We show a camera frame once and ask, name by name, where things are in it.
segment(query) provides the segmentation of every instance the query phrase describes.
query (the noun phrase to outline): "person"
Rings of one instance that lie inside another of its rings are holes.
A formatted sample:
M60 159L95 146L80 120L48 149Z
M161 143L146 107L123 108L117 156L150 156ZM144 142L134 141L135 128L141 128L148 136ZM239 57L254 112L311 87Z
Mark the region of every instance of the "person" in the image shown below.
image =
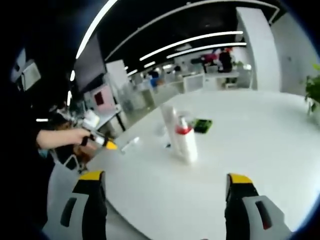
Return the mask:
M65 145L80 145L90 136L85 129L43 130L26 104L23 92L9 81L1 85L2 112L6 116L3 151L4 170L12 172L12 182L6 181L3 193L10 209L12 225L15 220L41 229L47 222L48 183L54 169L52 160L40 156L38 148L54 149Z
M153 68L151 71L148 72L148 74L151 76L150 84L153 88L156 88L159 85L159 73L156 71L155 68Z
M177 72L177 73L180 73L181 72L181 67L179 65L176 65L174 67L174 70Z
M71 122L65 120L60 114L55 114L52 118L53 129L60 130L68 130L71 129ZM93 145L89 145L89 147L81 146L78 144L74 145L64 145L55 149L57 156L62 164L66 162L66 160L74 154L77 157L77 160L82 164L87 164L94 157L95 147ZM70 161L66 165L69 169L73 170L76 167L76 163L74 161Z
M222 70L220 70L221 73L230 73L232 71L232 58L227 48L224 48L219 54L219 61L222 64Z

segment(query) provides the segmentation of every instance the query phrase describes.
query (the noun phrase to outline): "green leaves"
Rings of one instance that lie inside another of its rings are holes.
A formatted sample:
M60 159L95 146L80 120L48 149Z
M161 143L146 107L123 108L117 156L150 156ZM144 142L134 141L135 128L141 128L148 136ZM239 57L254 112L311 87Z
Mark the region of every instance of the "green leaves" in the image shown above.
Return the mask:
M311 112L313 113L317 108L317 105L316 103L313 103L312 106L311 106Z
M313 68L317 71L319 71L319 74L315 77L307 76L306 77L306 83L305 83L305 100L308 99L313 100L313 104L309 106L308 113L313 113L316 108L317 104L315 102L320 103L320 65L313 64Z
M317 71L320 71L320 65L319 64L312 64L313 68Z

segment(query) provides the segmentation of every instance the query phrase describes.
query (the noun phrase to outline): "white pillar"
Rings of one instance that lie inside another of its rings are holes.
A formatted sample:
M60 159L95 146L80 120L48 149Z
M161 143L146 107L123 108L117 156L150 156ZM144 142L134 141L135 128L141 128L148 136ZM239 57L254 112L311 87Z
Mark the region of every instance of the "white pillar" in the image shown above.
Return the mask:
M140 73L133 74L132 75L132 80L135 82L136 85L138 85L138 84L143 82L143 79L142 79Z
M252 57L252 88L279 92L281 68L275 39L269 23L260 9L237 7L237 18L242 26L248 52Z

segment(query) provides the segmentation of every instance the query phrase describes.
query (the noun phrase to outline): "green object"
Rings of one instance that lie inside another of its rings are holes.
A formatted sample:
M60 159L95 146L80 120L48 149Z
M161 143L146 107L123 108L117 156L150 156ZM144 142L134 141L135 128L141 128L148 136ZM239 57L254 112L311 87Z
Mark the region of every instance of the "green object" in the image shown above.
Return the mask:
M306 84L305 84L305 100L312 99L313 104L309 106L309 113L313 113L317 105L315 102L320 103L320 65L313 65L314 69L318 71L317 76L307 76L306 77Z
M200 134L206 134L212 126L212 120L196 119L194 123L194 131Z

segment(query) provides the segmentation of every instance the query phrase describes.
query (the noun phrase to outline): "person in background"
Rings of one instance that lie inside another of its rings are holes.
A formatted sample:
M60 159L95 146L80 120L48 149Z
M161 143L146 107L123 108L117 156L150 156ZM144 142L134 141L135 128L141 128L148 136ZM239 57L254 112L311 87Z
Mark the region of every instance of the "person in background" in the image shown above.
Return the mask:
M180 73L181 67L179 65L176 65L173 70L175 70L176 73Z
M157 86L162 84L162 81L159 78L159 73L156 71L155 68L149 71L148 74L151 76L150 84L153 88L156 88Z
M219 61L222 64L222 70L220 73L230 73L232 71L232 58L227 48L224 48L219 54Z

